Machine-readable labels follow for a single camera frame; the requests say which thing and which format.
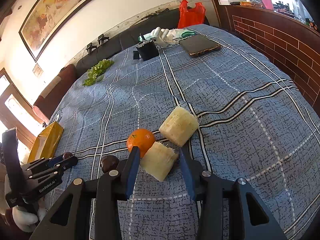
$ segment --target mandarin orange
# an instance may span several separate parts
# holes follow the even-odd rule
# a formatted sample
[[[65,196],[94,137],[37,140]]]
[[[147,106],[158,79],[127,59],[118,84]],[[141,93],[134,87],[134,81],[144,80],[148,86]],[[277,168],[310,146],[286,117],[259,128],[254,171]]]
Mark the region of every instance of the mandarin orange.
[[[138,146],[140,150],[140,158],[151,148],[156,141],[153,133],[147,129],[139,128],[134,130],[127,139],[127,148],[131,152],[133,146]]]

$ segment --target painting frame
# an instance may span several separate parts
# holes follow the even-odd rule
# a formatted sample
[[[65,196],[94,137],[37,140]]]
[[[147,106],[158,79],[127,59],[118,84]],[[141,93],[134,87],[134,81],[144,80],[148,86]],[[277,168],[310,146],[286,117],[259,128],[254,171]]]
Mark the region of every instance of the painting frame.
[[[34,52],[32,51],[32,49],[30,48],[30,45],[27,43],[26,38],[24,37],[22,30],[23,28],[26,26],[27,21],[29,20],[30,15],[33,13],[34,9],[39,5],[39,3],[42,0],[37,0],[35,2],[35,4],[33,5],[33,7],[31,8],[31,10],[29,11],[27,17],[25,18],[20,30],[19,30],[19,35],[23,41],[23,44],[25,45],[26,49],[28,50],[29,54],[32,56],[33,60],[35,62],[38,61],[39,57],[41,56],[41,54],[44,52],[45,48],[48,46],[48,44],[50,43],[50,41],[52,40],[52,38],[57,34],[57,32],[64,26],[64,24],[71,19],[71,17],[74,16],[74,14],[76,14],[81,8],[83,8],[85,5],[87,5],[89,2],[91,2],[92,0],[85,0],[84,2],[82,2],[81,4],[76,4],[76,6],[74,6],[72,8],[71,11],[68,12],[68,16],[66,16],[62,21],[58,22],[55,26],[54,26],[54,30],[51,31],[48,36],[46,37],[44,43],[41,44],[41,49],[39,50],[38,54],[34,54]]]

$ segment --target cable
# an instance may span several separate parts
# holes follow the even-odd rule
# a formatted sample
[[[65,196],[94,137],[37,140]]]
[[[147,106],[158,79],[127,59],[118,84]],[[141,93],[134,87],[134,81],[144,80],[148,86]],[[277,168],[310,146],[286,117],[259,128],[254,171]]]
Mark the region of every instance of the cable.
[[[99,63],[99,60],[98,60],[98,57],[97,57],[97,54],[98,54],[98,49],[101,47],[101,45],[99,45],[95,50],[96,50],[96,59],[97,59],[97,63]]]
[[[83,64],[83,55],[84,55],[84,52],[85,52],[85,49],[84,49],[84,51],[83,51],[83,53],[82,53],[82,58],[81,58],[82,64]]]

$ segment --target chestnut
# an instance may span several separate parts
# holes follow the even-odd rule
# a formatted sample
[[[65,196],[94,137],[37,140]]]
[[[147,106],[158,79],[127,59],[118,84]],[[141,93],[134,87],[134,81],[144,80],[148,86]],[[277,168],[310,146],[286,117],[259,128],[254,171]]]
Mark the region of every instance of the chestnut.
[[[70,153],[70,152],[65,152],[65,153],[63,154],[63,156],[62,156],[62,159],[65,160],[65,159],[71,157],[72,155],[73,155],[73,154]]]
[[[100,161],[100,167],[103,173],[115,170],[119,164],[119,159],[113,155],[104,156]]]

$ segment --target silver screw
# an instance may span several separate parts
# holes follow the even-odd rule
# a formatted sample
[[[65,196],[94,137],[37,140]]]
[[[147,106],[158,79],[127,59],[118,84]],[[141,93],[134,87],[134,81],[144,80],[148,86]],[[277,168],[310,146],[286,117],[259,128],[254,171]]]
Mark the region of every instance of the silver screw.
[[[75,185],[80,185],[81,183],[82,183],[82,179],[80,179],[80,178],[77,178],[73,181],[73,184],[75,184]]]
[[[239,178],[237,181],[238,181],[238,183],[241,184],[241,185],[247,184],[247,181],[246,181],[246,179],[244,179],[244,178]]]
[[[202,171],[202,176],[210,177],[211,176],[211,172],[210,171]]]
[[[112,177],[117,176],[118,174],[119,174],[119,172],[117,170],[109,171],[109,175]]]

